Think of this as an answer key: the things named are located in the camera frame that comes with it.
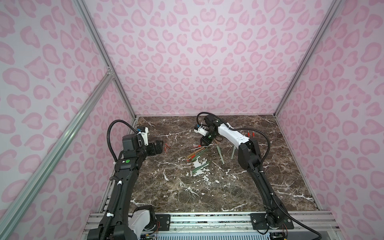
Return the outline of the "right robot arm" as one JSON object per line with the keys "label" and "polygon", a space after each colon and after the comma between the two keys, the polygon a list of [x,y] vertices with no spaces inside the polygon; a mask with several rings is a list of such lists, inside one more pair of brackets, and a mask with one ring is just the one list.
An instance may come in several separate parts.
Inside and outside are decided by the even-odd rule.
{"label": "right robot arm", "polygon": [[[201,146],[209,146],[217,136],[227,139],[238,150],[238,163],[253,179],[266,212],[266,225],[269,229],[281,228],[288,222],[289,214],[273,190],[263,169],[263,163],[271,150],[271,141],[262,131],[253,128],[234,128],[220,117],[203,112],[196,117],[194,132],[200,134]],[[241,131],[260,134],[267,142],[267,149],[262,155],[255,137],[247,137]]]}

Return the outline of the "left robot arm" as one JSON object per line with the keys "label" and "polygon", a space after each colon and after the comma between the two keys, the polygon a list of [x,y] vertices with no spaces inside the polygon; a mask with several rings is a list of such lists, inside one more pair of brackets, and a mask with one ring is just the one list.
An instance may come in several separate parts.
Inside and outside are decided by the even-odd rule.
{"label": "left robot arm", "polygon": [[122,138],[123,150],[115,164],[113,192],[107,211],[99,226],[91,229],[88,240],[140,240],[145,229],[156,227],[154,207],[145,205],[129,213],[132,193],[140,168],[148,156],[161,154],[164,141],[145,144],[141,135],[130,134]]}

